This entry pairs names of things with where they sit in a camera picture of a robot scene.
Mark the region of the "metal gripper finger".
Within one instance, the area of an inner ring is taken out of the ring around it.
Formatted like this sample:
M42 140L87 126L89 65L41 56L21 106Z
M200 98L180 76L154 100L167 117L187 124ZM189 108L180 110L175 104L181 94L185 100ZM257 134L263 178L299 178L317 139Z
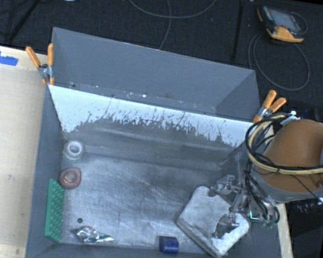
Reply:
M212 236L221 239L226 233L230 233L239 226L240 224L237 222L235 214L224 214L218 221Z
M210 187L208 195L210 197L218 195L224 199L234 200L242 192L243 188L239 180L234 175L226 175Z

